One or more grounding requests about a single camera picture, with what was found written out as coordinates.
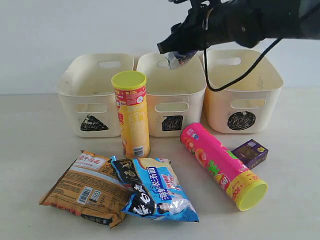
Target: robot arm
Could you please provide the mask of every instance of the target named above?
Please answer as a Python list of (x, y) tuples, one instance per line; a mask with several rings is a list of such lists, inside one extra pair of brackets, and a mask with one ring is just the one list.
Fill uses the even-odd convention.
[(157, 44), (161, 54), (201, 51), (229, 42), (253, 48), (266, 38), (320, 40), (320, 0), (190, 2), (185, 21), (174, 25), (171, 35)]

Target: chocolate box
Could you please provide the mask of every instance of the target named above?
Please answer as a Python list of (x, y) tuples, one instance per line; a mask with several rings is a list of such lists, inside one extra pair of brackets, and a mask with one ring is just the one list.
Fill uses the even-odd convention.
[(268, 149), (251, 139), (237, 147), (232, 153), (240, 159), (249, 169), (253, 169), (258, 164), (266, 160)]

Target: storage basket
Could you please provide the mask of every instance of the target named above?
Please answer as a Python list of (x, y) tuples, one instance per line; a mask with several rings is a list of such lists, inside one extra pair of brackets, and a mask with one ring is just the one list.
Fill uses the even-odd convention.
[(111, 78), (133, 67), (134, 57), (124, 53), (87, 54), (71, 63), (56, 91), (75, 135), (83, 138), (120, 135)]
[(170, 70), (164, 55), (142, 56), (137, 71), (146, 75), (149, 133), (154, 137), (178, 137), (189, 124), (199, 122), (206, 90), (200, 59)]
[[(260, 53), (254, 50), (213, 50), (208, 52), (208, 77), (219, 88), (245, 73)], [(205, 94), (209, 125), (226, 134), (263, 131), (270, 120), (283, 80), (264, 58), (243, 80), (220, 92)]]

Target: yellow lid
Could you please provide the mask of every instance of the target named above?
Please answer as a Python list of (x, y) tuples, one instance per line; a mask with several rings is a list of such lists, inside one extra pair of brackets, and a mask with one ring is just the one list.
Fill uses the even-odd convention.
[(240, 211), (246, 211), (255, 206), (267, 192), (268, 185), (265, 181), (259, 180), (250, 184), (236, 201), (236, 207)]
[(132, 91), (142, 88), (147, 83), (147, 77), (139, 71), (122, 71), (111, 79), (115, 89)]

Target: white wall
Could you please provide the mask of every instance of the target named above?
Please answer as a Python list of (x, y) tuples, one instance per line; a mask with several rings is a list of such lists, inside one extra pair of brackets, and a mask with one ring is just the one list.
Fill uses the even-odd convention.
[[(188, 8), (167, 0), (1, 0), (0, 94), (54, 93), (71, 61), (86, 53), (157, 52)], [(320, 41), (286, 40), (268, 58), (286, 86), (320, 86), (319, 53)]]

